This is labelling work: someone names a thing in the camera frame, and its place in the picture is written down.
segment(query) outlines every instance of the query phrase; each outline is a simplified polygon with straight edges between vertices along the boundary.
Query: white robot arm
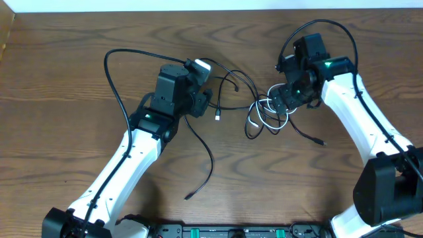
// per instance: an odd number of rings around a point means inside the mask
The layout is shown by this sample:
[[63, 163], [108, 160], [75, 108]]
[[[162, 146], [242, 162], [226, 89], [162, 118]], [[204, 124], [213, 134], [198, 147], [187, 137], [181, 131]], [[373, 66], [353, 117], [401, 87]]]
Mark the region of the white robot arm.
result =
[[[154, 161], [156, 161], [161, 152], [161, 140], [153, 139], [153, 134], [135, 129], [132, 131], [132, 139], [133, 143], [130, 155], [107, 183], [88, 220], [88, 222], [93, 224], [97, 220], [101, 220], [104, 222], [103, 228], [108, 229], [112, 234], [116, 220], [126, 200], [138, 180], [141, 178], [141, 175]], [[68, 208], [75, 210], [73, 215], [76, 218], [85, 218], [91, 200], [94, 198], [94, 195], [104, 183], [107, 176], [119, 163], [127, 146], [128, 132], [125, 133], [118, 150], [94, 183]]]
[[[412, 145], [411, 142], [389, 123], [388, 119], [386, 119], [367, 93], [362, 78], [359, 75], [357, 75], [357, 82], [360, 91], [363, 92], [362, 97], [365, 103], [370, 107], [382, 125], [390, 130], [402, 149], [407, 151], [407, 146]], [[376, 154], [381, 151], [386, 155], [398, 153], [398, 150], [391, 143], [386, 143], [386, 137], [356, 98], [356, 92], [352, 84], [352, 73], [337, 75], [333, 80], [325, 81], [322, 90], [322, 100], [335, 112], [347, 129], [360, 152], [364, 165], [369, 159], [376, 158]], [[386, 223], [392, 223], [398, 220], [394, 219]], [[350, 206], [342, 214], [335, 216], [331, 220], [331, 225], [336, 237], [345, 238], [361, 237], [379, 227], [378, 225], [371, 227], [366, 224], [358, 214], [355, 205]]]
[[[108, 52], [104, 61], [108, 79], [106, 62], [112, 52], [140, 51], [117, 49]], [[210, 89], [200, 93], [201, 86], [210, 75], [211, 67], [208, 64], [199, 59], [174, 61], [184, 65], [167, 64], [161, 67], [155, 92], [145, 95], [137, 110], [128, 118], [130, 133], [127, 131], [124, 134], [119, 148], [101, 174], [66, 212], [57, 208], [50, 210], [43, 221], [42, 237], [107, 238], [114, 234], [113, 237], [128, 238], [147, 234], [146, 228], [140, 223], [128, 227], [131, 221], [121, 223], [115, 233], [116, 220], [123, 205], [142, 174], [177, 133], [179, 119], [187, 114], [196, 118], [203, 116], [212, 97]], [[149, 97], [150, 107], [144, 107]]]

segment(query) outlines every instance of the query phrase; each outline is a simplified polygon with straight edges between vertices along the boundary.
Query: wooden table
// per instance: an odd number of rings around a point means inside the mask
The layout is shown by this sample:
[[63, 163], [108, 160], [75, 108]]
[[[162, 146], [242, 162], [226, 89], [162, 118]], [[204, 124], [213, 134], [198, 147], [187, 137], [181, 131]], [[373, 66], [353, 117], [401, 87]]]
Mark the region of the wooden table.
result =
[[[264, 92], [284, 82], [274, 70], [286, 38], [317, 18], [337, 20], [354, 35], [360, 74], [393, 125], [423, 145], [423, 15], [421, 10], [301, 10], [183, 13], [17, 15], [0, 65], [0, 237], [39, 237], [51, 207], [65, 210], [94, 181], [126, 129], [102, 61], [112, 48], [137, 48], [180, 59], [209, 57], [246, 71]], [[332, 56], [352, 58], [346, 35], [318, 24]], [[154, 91], [160, 59], [121, 53], [110, 57], [112, 78], [128, 112]], [[223, 75], [220, 69], [215, 75]], [[218, 80], [210, 80], [216, 100]], [[222, 92], [223, 106], [244, 106], [244, 85]], [[216, 157], [210, 159], [183, 122], [176, 137], [138, 182], [122, 215], [185, 223], [281, 224], [324, 221], [352, 203], [362, 171], [358, 151], [326, 106], [300, 108], [292, 118], [319, 146], [291, 127], [248, 140], [245, 111], [214, 110], [189, 118]], [[402, 224], [423, 233], [422, 216]]]

